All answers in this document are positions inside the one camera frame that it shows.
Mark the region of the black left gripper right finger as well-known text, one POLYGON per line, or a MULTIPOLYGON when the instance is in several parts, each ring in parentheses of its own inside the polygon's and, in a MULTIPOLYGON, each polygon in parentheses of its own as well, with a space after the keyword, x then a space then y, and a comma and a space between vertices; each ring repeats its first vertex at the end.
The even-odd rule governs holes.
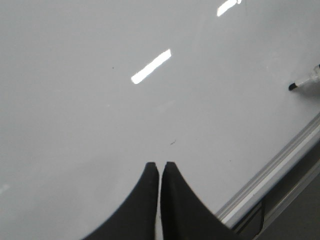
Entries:
POLYGON ((160 191, 162 235, 165 240, 239 240, 200 201, 177 165, 167 162, 160 191))

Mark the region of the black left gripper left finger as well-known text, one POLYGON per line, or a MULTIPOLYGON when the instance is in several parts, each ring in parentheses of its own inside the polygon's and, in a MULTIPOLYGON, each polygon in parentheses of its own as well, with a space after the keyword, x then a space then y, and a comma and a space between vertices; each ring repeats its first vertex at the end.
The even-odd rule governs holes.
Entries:
POLYGON ((85 239, 154 240, 158 193, 159 171, 154 162, 148 162, 124 202, 85 239))

